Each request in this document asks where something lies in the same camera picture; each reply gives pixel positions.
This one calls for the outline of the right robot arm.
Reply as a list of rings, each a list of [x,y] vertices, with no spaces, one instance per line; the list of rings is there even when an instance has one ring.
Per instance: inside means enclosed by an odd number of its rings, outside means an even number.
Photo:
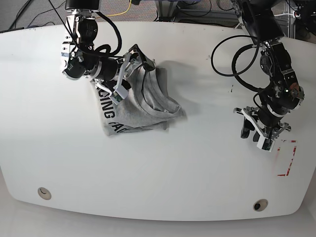
[[[138,45],[134,45],[123,56],[118,56],[122,38],[117,26],[100,12],[98,0],[68,0],[65,10],[70,13],[64,24],[66,28],[61,48],[61,72],[71,80],[91,78],[94,86],[108,93],[118,104],[128,96],[131,88],[127,78],[137,70],[153,71],[155,63],[147,58]],[[112,26],[118,39],[118,46],[111,50],[108,44],[94,46],[98,25],[93,13]]]

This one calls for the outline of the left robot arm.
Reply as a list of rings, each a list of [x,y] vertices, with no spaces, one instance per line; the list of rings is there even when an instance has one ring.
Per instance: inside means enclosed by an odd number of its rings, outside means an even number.
[[[291,58],[280,39],[283,31],[274,17],[271,8],[275,0],[234,0],[232,1],[238,21],[252,43],[240,48],[232,59],[232,73],[242,86],[255,92],[254,97],[261,103],[255,107],[234,108],[234,113],[243,115],[241,138],[248,138],[254,132],[253,141],[261,150],[271,152],[279,135],[291,127],[281,120],[292,110],[299,108],[305,98],[304,90],[299,85]],[[254,48],[260,54],[260,67],[269,76],[269,84],[255,87],[245,82],[236,69],[239,56]]]

